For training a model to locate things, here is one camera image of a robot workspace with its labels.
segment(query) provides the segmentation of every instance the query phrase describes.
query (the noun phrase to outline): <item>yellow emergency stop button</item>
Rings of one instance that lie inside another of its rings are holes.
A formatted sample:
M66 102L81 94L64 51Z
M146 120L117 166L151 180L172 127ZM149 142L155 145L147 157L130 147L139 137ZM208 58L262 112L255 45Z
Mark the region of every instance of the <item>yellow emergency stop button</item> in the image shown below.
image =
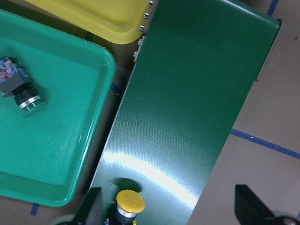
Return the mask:
M145 209L143 197L133 190L122 190L117 194L117 203L122 210L129 213L139 213Z

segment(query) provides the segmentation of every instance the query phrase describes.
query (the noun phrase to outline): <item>green conveyor belt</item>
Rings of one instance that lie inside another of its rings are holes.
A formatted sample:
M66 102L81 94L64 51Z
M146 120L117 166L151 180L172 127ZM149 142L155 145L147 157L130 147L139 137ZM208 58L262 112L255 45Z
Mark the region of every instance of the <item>green conveyor belt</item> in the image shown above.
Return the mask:
M159 2L92 183L105 214L129 188L139 224L188 222L279 26L238 1Z

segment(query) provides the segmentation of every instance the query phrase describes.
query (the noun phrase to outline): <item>blue tape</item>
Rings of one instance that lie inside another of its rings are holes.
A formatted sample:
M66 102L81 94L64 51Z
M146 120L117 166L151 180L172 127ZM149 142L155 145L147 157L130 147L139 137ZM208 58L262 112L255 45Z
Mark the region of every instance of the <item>blue tape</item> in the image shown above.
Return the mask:
M283 154L286 154L288 156L300 159L300 153L297 153L295 151L286 149L284 147L281 147L279 145L273 144L271 142L265 141L265 140L263 140L261 138L254 137L252 135L246 134L246 133L244 133L242 131L239 131L239 130L236 130L236 129L232 129L231 132L230 132L230 134L235 135L237 137L241 137L243 139L246 139L248 141L254 142L256 144L262 145L262 146L267 147L269 149L273 149L275 151L279 151L279 152L281 152Z
M39 204L33 203L30 211L30 215L36 216L38 214Z
M117 93L123 92L122 88L117 83L112 83L111 90Z
M275 9L276 9L276 6L277 6L277 3L278 3L279 0L273 0L269 6L269 9L267 11L267 15L269 16L272 16Z

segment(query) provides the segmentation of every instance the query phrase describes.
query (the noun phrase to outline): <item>plastic tray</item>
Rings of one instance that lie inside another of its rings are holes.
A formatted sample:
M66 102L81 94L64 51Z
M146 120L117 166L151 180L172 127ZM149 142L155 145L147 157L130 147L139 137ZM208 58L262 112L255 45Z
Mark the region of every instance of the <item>plastic tray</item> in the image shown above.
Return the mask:
M137 40L150 11L148 0L26 0L116 44Z
M43 102L0 98L0 195L48 206L73 197L115 71L104 48L0 10L0 53L27 68Z

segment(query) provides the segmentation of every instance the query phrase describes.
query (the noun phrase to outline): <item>green tray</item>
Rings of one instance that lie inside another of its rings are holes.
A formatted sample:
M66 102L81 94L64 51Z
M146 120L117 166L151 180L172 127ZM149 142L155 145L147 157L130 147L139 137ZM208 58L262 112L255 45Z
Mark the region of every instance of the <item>green tray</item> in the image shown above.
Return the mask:
M0 98L0 195L48 206L74 196L115 72L104 48L0 10L0 57L25 65L43 102Z

